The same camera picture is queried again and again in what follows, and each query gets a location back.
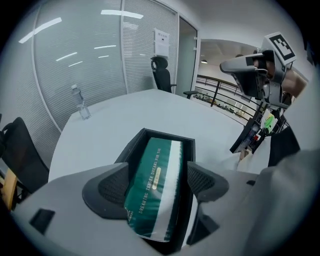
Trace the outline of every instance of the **ceiling light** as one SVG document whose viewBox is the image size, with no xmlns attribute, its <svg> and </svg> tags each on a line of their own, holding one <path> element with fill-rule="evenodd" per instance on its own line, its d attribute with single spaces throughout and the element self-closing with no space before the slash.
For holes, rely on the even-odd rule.
<svg viewBox="0 0 320 256">
<path fill-rule="evenodd" d="M 75 55 L 75 54 L 77 54 L 77 52 L 70 53 L 70 54 L 68 54 L 68 55 L 66 55 L 66 56 L 63 56 L 63 57 L 61 57 L 61 58 L 56 59 L 55 61 L 56 61 L 56 62 L 61 61 L 61 60 L 65 59 L 65 58 L 70 57 L 70 56 Z"/>
<path fill-rule="evenodd" d="M 25 42 L 28 41 L 30 38 L 32 38 L 33 34 L 36 35 L 36 34 L 38 34 L 41 30 L 44 30 L 44 29 L 46 29 L 46 28 L 48 28 L 48 27 L 50 27 L 50 26 L 52 26 L 52 25 L 54 25 L 54 24 L 60 23 L 60 22 L 62 22 L 62 19 L 59 17 L 59 18 L 55 18 L 55 19 L 53 19 L 53 20 L 50 20 L 50 21 L 48 21 L 48 22 L 46 22 L 46 23 L 38 26 L 34 31 L 31 31 L 29 34 L 27 34 L 25 37 L 23 37 L 23 38 L 19 41 L 19 43 L 20 43 L 20 44 L 25 43 Z"/>
<path fill-rule="evenodd" d="M 77 64 L 82 63 L 82 62 L 83 62 L 83 61 L 79 61 L 79 62 L 77 62 L 77 63 L 71 64 L 71 65 L 69 65 L 69 67 L 72 67 L 72 66 L 77 65 Z"/>
<path fill-rule="evenodd" d="M 130 12 L 130 11 L 125 11 L 125 10 L 102 10 L 101 11 L 102 15 L 118 15 L 118 16 L 126 16 L 126 17 L 131 17 L 131 18 L 136 18 L 136 19 L 142 19 L 143 15 Z"/>
<path fill-rule="evenodd" d="M 116 47 L 116 45 L 99 46 L 99 47 L 94 47 L 94 49 L 109 48 L 109 47 Z"/>
</svg>

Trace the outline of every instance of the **black office chair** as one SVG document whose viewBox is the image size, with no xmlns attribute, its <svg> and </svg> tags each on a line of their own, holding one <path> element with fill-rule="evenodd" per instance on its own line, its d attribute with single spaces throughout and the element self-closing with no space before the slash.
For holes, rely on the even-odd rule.
<svg viewBox="0 0 320 256">
<path fill-rule="evenodd" d="M 177 86 L 176 84 L 171 84 L 170 73 L 167 70 L 168 61 L 164 57 L 155 56 L 151 58 L 151 68 L 153 72 L 153 77 L 155 80 L 156 87 L 158 90 L 165 91 L 167 93 L 172 93 L 171 87 Z M 196 90 L 184 91 L 183 94 L 187 95 L 187 99 L 191 98 L 191 95 L 197 94 Z"/>
<path fill-rule="evenodd" d="M 0 138 L 4 148 L 3 161 L 29 193 L 48 182 L 49 169 L 39 156 L 21 117 L 7 124 L 0 132 Z"/>
</svg>

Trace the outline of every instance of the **chair armrest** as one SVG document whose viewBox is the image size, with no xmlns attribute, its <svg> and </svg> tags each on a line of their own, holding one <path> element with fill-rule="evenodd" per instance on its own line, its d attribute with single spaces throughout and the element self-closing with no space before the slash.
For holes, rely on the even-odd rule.
<svg viewBox="0 0 320 256">
<path fill-rule="evenodd" d="M 194 95 L 194 94 L 197 94 L 198 91 L 196 90 L 189 90 L 189 91 L 184 91 L 183 94 L 186 95 L 186 98 L 187 99 L 190 99 L 191 98 L 191 95 Z"/>
</svg>

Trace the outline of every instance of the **table top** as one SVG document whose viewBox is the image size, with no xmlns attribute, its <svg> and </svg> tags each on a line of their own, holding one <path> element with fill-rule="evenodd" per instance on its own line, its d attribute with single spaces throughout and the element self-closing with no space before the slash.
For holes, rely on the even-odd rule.
<svg viewBox="0 0 320 256">
<path fill-rule="evenodd" d="M 243 126 L 190 99 L 151 89 L 89 107 L 91 118 L 71 115 L 54 150 L 49 182 L 113 164 L 143 128 L 195 139 L 195 160 L 216 165 L 232 156 L 230 147 Z"/>
</svg>

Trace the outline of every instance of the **clear plastic bottle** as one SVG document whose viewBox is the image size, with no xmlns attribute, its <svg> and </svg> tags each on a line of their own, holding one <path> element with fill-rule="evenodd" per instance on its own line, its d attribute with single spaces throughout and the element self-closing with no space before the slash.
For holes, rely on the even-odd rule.
<svg viewBox="0 0 320 256">
<path fill-rule="evenodd" d="M 72 85 L 72 97 L 74 100 L 74 103 L 76 104 L 76 107 L 79 110 L 79 113 L 83 120 L 87 120 L 91 117 L 90 112 L 86 106 L 85 100 L 81 95 L 80 89 L 77 87 L 77 85 Z"/>
</svg>

